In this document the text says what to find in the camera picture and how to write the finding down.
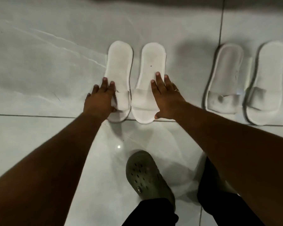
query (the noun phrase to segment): hand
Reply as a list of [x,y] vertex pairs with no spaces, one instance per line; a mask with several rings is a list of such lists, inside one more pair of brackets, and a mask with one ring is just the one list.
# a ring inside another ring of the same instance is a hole
[[111,106],[111,99],[114,93],[114,82],[111,81],[108,86],[108,79],[104,77],[101,87],[94,85],[92,93],[87,94],[83,114],[92,115],[103,122],[111,112],[116,112],[116,109]]
[[179,93],[176,85],[171,82],[169,76],[164,76],[164,82],[159,72],[156,72],[156,83],[151,80],[152,92],[155,101],[159,107],[159,112],[155,115],[155,119],[167,118],[174,119],[178,106],[185,102],[185,99]]

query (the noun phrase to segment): tile floor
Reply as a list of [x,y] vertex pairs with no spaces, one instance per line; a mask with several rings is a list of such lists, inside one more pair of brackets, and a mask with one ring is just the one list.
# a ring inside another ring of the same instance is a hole
[[[240,44],[247,61],[262,43],[283,41],[283,0],[0,0],[0,175],[82,111],[116,40],[134,50],[132,89],[141,48],[156,41],[166,48],[166,73],[201,106],[220,43]],[[241,112],[235,120],[246,123]],[[283,102],[259,128],[283,136]],[[138,203],[125,177],[136,149],[154,156],[174,191],[177,225],[216,225],[196,199],[202,150],[176,123],[141,125],[131,114],[102,124],[66,225],[122,224]]]

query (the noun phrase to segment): person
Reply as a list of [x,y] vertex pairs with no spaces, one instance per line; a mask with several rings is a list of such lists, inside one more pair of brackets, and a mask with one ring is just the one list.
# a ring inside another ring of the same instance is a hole
[[[217,223],[241,225],[244,218],[256,218],[258,224],[283,225],[283,138],[189,104],[167,75],[163,82],[156,73],[151,87],[160,110],[155,118],[177,121],[209,158],[198,198]],[[94,137],[115,111],[111,107],[114,93],[114,82],[108,84],[103,78],[102,85],[95,85],[87,95],[81,115],[0,177],[0,225],[65,223]],[[214,173],[214,168],[240,196],[212,191],[214,179],[209,171]],[[126,175],[142,201],[124,225],[175,225],[174,195],[151,155],[145,151],[133,154]],[[237,199],[253,217],[240,212],[234,203]]]

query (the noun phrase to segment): white strap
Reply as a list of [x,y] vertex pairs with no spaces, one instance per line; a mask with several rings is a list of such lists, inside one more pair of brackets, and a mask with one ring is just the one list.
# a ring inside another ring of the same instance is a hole
[[149,110],[159,111],[152,91],[135,89],[132,94],[132,107]]
[[282,91],[254,87],[248,106],[262,111],[275,111],[279,109],[281,101]]
[[113,96],[111,99],[111,106],[120,111],[126,111],[130,109],[129,105],[130,93],[126,92],[115,92],[115,97]]
[[218,93],[208,92],[208,109],[223,114],[237,113],[240,95],[222,96]]

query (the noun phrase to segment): slipper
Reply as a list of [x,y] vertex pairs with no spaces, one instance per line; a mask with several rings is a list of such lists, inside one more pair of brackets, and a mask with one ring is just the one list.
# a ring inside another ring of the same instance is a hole
[[216,114],[237,113],[240,99],[237,94],[238,75],[243,56],[239,45],[224,44],[220,47],[205,94],[205,110]]
[[160,72],[164,81],[166,50],[158,43],[146,44],[141,51],[141,70],[136,89],[132,94],[132,114],[142,124],[154,121],[159,112],[151,89],[151,80]]
[[174,194],[148,152],[141,150],[129,157],[126,177],[142,200],[167,198],[175,210]]
[[108,120],[121,122],[126,119],[131,109],[130,71],[132,66],[133,50],[130,45],[115,41],[108,50],[108,60],[105,76],[108,82],[115,82],[115,96],[111,106],[117,109],[111,113]]
[[265,125],[277,114],[282,102],[283,43],[264,44],[257,61],[257,73],[244,112],[251,123]]

